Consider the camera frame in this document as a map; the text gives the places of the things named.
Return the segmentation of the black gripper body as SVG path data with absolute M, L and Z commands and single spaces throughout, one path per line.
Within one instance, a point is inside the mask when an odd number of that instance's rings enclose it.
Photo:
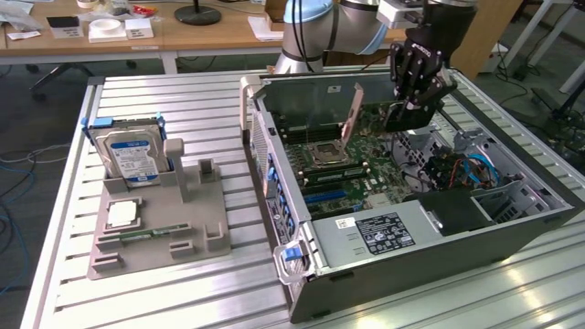
M 451 67 L 451 59 L 455 51 L 461 46 L 464 37 L 476 16 L 476 2 L 423 2 L 421 18 L 417 19 L 417 27 L 407 30 L 407 47 L 413 44 L 431 52 L 427 55 L 420 50 L 412 50 L 419 60 L 417 52 L 423 59 L 439 55 L 447 67 Z

